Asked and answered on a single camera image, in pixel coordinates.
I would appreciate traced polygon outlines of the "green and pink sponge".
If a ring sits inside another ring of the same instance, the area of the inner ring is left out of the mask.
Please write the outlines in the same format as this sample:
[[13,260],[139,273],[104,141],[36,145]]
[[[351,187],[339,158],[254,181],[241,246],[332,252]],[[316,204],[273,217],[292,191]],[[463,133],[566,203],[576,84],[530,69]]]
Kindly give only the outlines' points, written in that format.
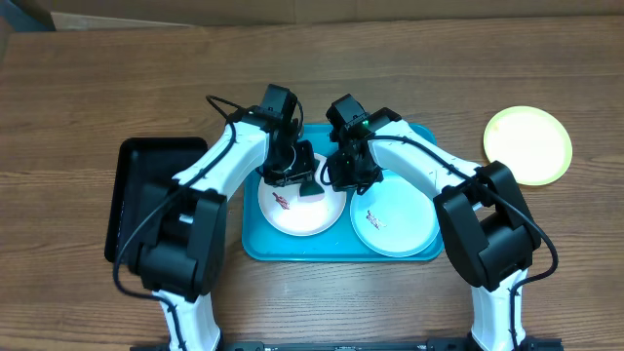
[[325,197],[324,188],[315,180],[305,181],[298,189],[298,201],[302,203],[312,203],[323,200]]

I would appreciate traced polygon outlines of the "white plate with stain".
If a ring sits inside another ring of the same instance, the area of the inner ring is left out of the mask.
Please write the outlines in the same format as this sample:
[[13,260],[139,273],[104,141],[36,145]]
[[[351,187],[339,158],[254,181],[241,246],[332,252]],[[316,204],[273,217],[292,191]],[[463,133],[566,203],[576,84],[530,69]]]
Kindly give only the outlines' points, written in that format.
[[258,204],[265,219],[277,230],[292,236],[311,236],[329,229],[342,215],[347,194],[322,185],[319,174],[327,157],[315,153],[318,163],[314,181],[322,188],[318,194],[302,196],[301,184],[276,187],[262,177],[257,189]]

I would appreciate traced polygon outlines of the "light blue plate with stain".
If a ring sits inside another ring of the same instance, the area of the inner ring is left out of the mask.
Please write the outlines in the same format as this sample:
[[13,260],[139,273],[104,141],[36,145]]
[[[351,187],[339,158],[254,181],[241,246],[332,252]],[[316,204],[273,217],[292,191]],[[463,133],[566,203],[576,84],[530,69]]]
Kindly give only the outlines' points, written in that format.
[[383,259],[429,261],[444,248],[432,200],[390,171],[352,196],[349,214],[360,241]]

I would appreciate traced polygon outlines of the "yellow-green plate with stain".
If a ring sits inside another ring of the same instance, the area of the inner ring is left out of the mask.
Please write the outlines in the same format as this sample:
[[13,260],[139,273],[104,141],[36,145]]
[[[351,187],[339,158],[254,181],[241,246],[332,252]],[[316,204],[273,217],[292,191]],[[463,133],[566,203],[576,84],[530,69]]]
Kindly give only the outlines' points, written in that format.
[[561,178],[570,167],[573,150],[564,125],[550,113],[531,106],[497,112],[483,136],[489,161],[499,161],[522,185],[541,186]]

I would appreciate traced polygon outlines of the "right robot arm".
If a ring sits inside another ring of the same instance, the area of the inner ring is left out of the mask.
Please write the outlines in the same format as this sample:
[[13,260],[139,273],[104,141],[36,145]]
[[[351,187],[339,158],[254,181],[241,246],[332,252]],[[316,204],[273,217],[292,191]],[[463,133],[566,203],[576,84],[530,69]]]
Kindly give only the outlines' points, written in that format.
[[326,116],[338,149],[321,178],[336,191],[365,195],[389,170],[429,197],[449,261],[473,288],[473,342],[481,350],[521,349],[522,288],[533,280],[527,270],[545,238],[510,169],[457,158],[398,113],[387,107],[368,113],[350,95]]

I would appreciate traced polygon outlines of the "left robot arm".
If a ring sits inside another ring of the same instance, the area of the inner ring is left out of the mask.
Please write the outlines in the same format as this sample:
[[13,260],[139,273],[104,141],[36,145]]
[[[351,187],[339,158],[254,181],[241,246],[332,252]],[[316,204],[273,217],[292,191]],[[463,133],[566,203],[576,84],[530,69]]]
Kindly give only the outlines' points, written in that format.
[[104,256],[117,290],[156,301],[165,350],[219,350],[210,293],[224,262],[227,203],[246,177],[276,187],[314,178],[302,106],[268,85],[258,105],[223,112],[213,146],[198,137],[132,137],[119,149]]

